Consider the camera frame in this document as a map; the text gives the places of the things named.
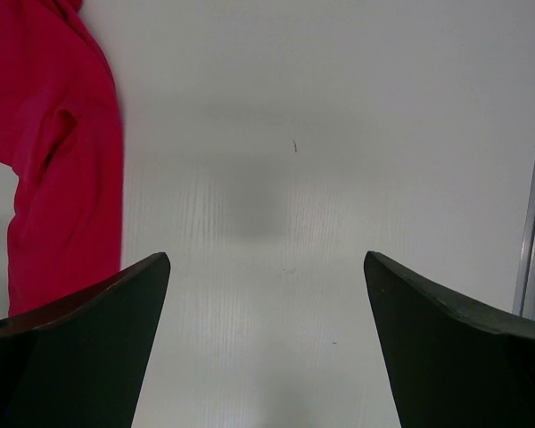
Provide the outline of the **magenta t shirt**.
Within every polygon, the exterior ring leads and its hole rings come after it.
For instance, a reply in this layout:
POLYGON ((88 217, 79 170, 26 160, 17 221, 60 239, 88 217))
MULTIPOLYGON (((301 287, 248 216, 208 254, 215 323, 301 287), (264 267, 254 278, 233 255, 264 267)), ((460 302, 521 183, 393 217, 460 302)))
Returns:
POLYGON ((111 67, 78 1, 0 1, 0 162, 11 315, 120 269, 124 136, 111 67))

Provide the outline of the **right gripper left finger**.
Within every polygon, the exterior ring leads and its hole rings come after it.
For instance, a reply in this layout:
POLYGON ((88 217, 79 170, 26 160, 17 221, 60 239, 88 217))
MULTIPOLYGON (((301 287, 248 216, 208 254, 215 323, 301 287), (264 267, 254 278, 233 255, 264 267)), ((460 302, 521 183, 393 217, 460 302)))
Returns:
POLYGON ((155 253, 0 320, 0 427, 129 427, 169 283, 155 253))

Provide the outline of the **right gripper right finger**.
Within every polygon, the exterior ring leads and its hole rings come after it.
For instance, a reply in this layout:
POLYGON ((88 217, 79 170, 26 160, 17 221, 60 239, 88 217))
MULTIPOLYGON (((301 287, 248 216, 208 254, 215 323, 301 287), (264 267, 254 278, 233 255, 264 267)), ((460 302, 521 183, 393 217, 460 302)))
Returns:
POLYGON ((535 321, 379 252, 366 288, 403 427, 535 427, 535 321))

